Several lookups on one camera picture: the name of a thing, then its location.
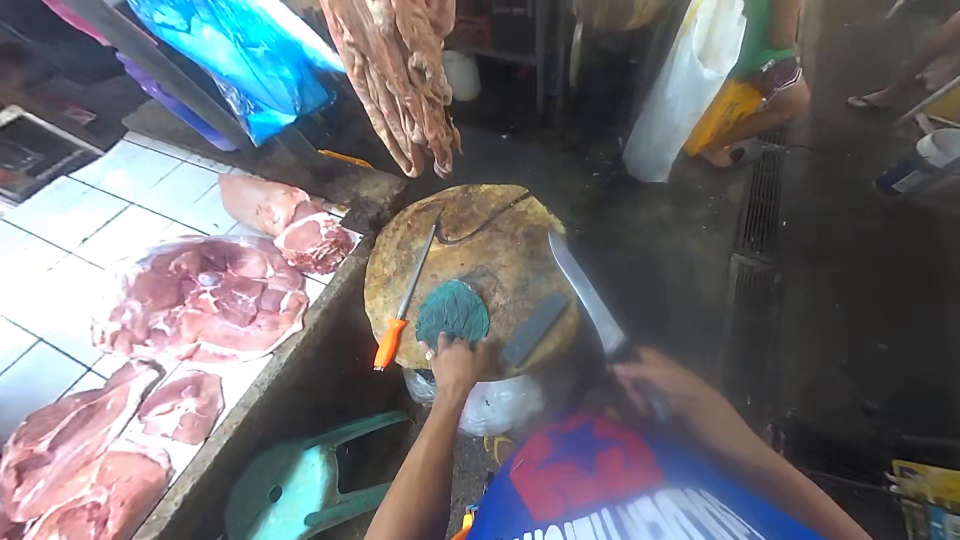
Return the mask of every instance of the round wooden chopping board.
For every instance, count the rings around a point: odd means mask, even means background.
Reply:
[[[490,315],[489,337],[501,347],[547,295],[562,292],[570,303],[527,356],[523,369],[569,347],[579,321],[576,293],[553,259],[546,238],[550,230],[563,233],[564,225],[518,185],[451,187],[410,205],[387,224],[376,239],[364,283],[364,302],[376,339],[383,336],[387,321],[396,317],[417,255],[441,210],[438,235],[453,243],[434,238],[430,246],[407,310],[396,362],[408,368],[429,367],[414,326],[430,291],[454,279],[466,282],[483,299]],[[501,363],[505,377],[518,371]]]

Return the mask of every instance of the metal grate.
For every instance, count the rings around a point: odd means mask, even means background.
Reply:
[[[760,136],[782,145],[783,127]],[[768,150],[754,163],[740,213],[740,235],[730,259],[727,319],[721,353],[723,392],[755,430],[780,407],[782,273],[775,264],[780,230],[782,153]]]
[[[723,393],[751,427],[763,429],[780,402],[780,302],[782,274],[770,265],[731,257]]]
[[[782,145],[786,131],[780,126],[765,132],[759,139],[764,143]],[[741,255],[769,260],[777,248],[782,160],[781,152],[767,150],[754,163],[754,173],[747,184],[746,206],[736,250]]]

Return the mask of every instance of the printed shirt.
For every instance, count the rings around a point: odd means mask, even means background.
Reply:
[[[468,540],[814,539],[670,440],[580,414],[505,462]]]

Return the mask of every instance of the knife handle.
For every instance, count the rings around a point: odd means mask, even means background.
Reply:
[[[607,361],[611,363],[642,362],[643,358],[636,353],[633,345],[624,343],[614,351],[612,355],[607,357]],[[667,401],[666,396],[660,392],[660,389],[657,388],[655,384],[648,380],[635,380],[634,389],[647,401],[647,404],[650,406],[650,411],[653,413],[653,417],[657,422],[666,424],[670,421],[670,418],[673,416],[673,407],[670,406],[670,402]]]

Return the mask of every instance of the foot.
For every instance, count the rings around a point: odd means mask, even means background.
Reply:
[[[849,97],[847,98],[847,105],[854,109],[887,109],[892,101],[887,89],[884,88],[872,94]]]
[[[730,157],[730,148],[726,146],[716,147],[708,144],[701,148],[698,154],[717,168],[723,169],[733,165],[733,158]]]

